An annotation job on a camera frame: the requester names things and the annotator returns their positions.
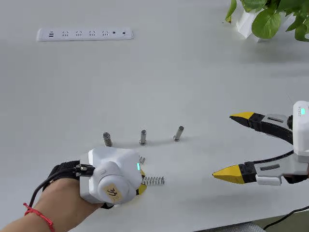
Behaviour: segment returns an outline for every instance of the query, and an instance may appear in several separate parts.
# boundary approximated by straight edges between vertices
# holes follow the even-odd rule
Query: white tabletop
[[[3,0],[0,7],[0,228],[56,164],[102,144],[137,149],[166,184],[98,210],[81,231],[189,232],[288,213],[309,182],[237,185],[212,173],[281,155],[283,140],[229,119],[292,113],[308,100],[309,44],[267,43],[222,23],[229,1]],[[42,27],[131,27],[131,41],[38,43]],[[179,143],[173,141],[185,126]],[[142,129],[148,144],[139,145]]]

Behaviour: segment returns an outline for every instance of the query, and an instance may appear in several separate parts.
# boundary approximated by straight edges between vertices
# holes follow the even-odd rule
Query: white power strip
[[[38,31],[37,41],[131,40],[129,28],[46,29]]]

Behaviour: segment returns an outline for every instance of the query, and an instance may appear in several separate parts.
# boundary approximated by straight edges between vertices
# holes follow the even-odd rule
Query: metal pin
[[[105,146],[112,146],[112,140],[111,140],[111,135],[107,132],[103,133],[103,140],[105,143]]]
[[[142,130],[141,133],[140,133],[140,145],[144,146],[147,141],[146,141],[146,130]]]
[[[180,136],[182,135],[183,130],[184,130],[184,127],[183,127],[183,126],[180,126],[180,127],[178,128],[178,131],[177,131],[176,134],[174,135],[174,141],[175,141],[175,142],[178,142],[178,141],[179,141]]]

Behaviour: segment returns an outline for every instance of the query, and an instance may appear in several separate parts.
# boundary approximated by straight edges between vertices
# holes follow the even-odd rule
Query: yellow part
[[[236,184],[244,184],[238,165],[224,168],[212,174],[213,177]]]
[[[141,174],[142,177],[145,177],[145,173],[142,169],[140,170],[140,174]]]
[[[147,188],[146,185],[141,184],[139,187],[139,195],[142,195],[143,192],[146,190],[146,188]]]
[[[231,115],[231,116],[232,117],[243,117],[245,119],[249,119],[253,114],[254,114],[254,112],[243,112],[243,113],[234,114],[234,115]]]

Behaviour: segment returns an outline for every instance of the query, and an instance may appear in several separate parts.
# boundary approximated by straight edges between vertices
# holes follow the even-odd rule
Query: spring
[[[140,164],[144,164],[144,162],[145,162],[145,157],[140,156]]]
[[[143,185],[147,185],[147,186],[150,186],[150,185],[163,185],[165,183],[165,179],[164,179],[164,176],[160,176],[160,177],[144,177],[142,182],[141,182]]]

